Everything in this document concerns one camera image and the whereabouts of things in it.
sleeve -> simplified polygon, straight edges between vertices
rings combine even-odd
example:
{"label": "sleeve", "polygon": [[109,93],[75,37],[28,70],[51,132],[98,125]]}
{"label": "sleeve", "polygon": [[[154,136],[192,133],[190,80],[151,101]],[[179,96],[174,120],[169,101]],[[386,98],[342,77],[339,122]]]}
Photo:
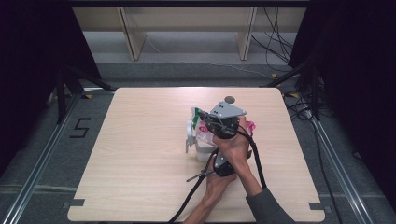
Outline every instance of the sleeve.
{"label": "sleeve", "polygon": [[247,197],[247,204],[259,224],[295,223],[268,188],[253,197]]}

gray floor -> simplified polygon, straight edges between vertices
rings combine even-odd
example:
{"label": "gray floor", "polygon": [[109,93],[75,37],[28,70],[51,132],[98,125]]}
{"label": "gray floor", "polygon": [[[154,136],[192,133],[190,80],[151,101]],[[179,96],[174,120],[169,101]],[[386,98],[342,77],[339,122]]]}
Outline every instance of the gray floor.
{"label": "gray floor", "polygon": [[[98,64],[103,80],[115,87],[145,86],[246,86],[257,87],[268,83],[273,73],[288,70],[284,62],[273,54],[251,42],[247,61],[240,61],[234,39],[230,33],[152,33],[148,34],[139,61],[132,62],[121,33],[86,33],[92,54]],[[266,37],[255,34],[262,43]],[[284,34],[292,42],[295,34]],[[293,90],[297,77],[283,83],[282,91]],[[85,87],[94,87],[82,82]],[[73,199],[90,157],[93,144],[99,133],[112,94],[95,91],[91,99],[79,99],[61,135],[49,163],[38,181],[35,192],[26,205],[19,223],[71,223],[67,219],[68,203]],[[294,105],[299,99],[287,97],[286,104]],[[396,215],[390,208],[378,185],[372,179],[363,161],[352,155],[353,144],[332,116],[332,111],[323,109],[321,124],[346,168],[346,171],[366,204],[373,223],[396,223]],[[80,124],[89,128],[84,138],[70,138],[83,134],[75,130]],[[40,121],[0,179],[0,219],[21,190],[35,166],[43,148],[55,129],[57,120],[56,100],[43,111]],[[318,148],[311,124],[306,120],[294,119],[293,126],[304,152],[319,198],[327,209],[322,223],[338,223],[335,206],[344,223],[359,223],[349,201],[340,187],[332,167],[322,153],[324,170],[330,182],[336,204],[332,203],[323,173],[320,171]]]}

light wood surface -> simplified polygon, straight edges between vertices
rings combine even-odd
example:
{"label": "light wood surface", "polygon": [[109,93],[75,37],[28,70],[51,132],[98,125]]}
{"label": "light wood surface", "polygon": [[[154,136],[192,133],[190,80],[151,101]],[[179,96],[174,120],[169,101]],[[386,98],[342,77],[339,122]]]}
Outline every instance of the light wood surface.
{"label": "light wood surface", "polygon": [[[225,96],[247,111],[257,128],[258,146],[266,183],[296,221],[319,222],[323,211],[304,155],[278,89],[267,88],[133,88],[118,89],[108,109],[75,199],[73,221],[169,220],[184,202],[205,164],[195,149],[185,153],[186,120],[191,108],[210,111]],[[257,175],[254,158],[249,160]],[[184,220],[205,193],[205,181],[195,192],[179,221]],[[254,221],[246,193],[237,179],[207,221]]]}

hand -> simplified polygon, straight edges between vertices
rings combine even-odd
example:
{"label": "hand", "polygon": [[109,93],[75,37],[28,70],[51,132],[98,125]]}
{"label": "hand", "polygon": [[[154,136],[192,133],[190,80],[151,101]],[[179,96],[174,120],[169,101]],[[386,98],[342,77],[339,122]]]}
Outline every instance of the hand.
{"label": "hand", "polygon": [[[213,158],[209,167],[213,167],[215,158]],[[208,204],[216,204],[221,200],[221,196],[227,189],[227,186],[236,179],[236,174],[220,177],[213,173],[206,177],[206,194],[205,199]]]}
{"label": "hand", "polygon": [[[245,116],[239,117],[238,131],[246,133],[247,120]],[[262,187],[248,166],[249,141],[245,136],[237,134],[231,139],[219,139],[213,136],[213,143],[219,147],[221,154],[235,169],[236,174],[247,192],[247,196],[254,196],[262,191]]]}
{"label": "hand", "polygon": [[[247,129],[246,117],[240,116],[238,131],[246,133]],[[213,143],[219,147],[221,154],[227,159],[227,161],[233,166],[235,171],[238,173],[240,167],[248,165],[248,147],[249,142],[245,136],[237,134],[231,139],[220,139],[217,136],[213,136]]]}
{"label": "hand", "polygon": [[[214,159],[209,163],[209,167],[213,167]],[[191,214],[186,218],[184,224],[202,224],[205,223],[207,217],[213,208],[221,200],[222,194],[227,186],[236,179],[236,175],[220,177],[215,173],[206,177],[206,193],[201,202],[195,207]]]}

finger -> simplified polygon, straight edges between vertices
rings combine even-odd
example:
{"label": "finger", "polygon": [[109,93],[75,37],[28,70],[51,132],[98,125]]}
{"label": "finger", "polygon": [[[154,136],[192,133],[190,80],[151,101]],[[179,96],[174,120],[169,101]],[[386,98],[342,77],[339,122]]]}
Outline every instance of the finger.
{"label": "finger", "polygon": [[230,180],[230,182],[232,182],[232,181],[235,181],[236,177],[237,177],[236,174],[232,174],[232,175],[226,176],[225,178],[228,178]]}
{"label": "finger", "polygon": [[212,157],[212,159],[211,159],[210,162],[209,162],[208,169],[212,169],[212,168],[213,168],[213,163],[215,163],[216,157],[217,157],[217,155],[214,155],[214,156]]}
{"label": "finger", "polygon": [[247,117],[245,116],[239,116],[239,132],[245,133],[245,130],[247,129]]}
{"label": "finger", "polygon": [[224,140],[223,140],[223,139],[220,139],[219,137],[217,137],[217,136],[215,136],[215,135],[213,135],[212,142],[213,142],[214,144],[216,144],[216,146],[219,147],[219,145],[221,144],[221,141],[224,141]]}

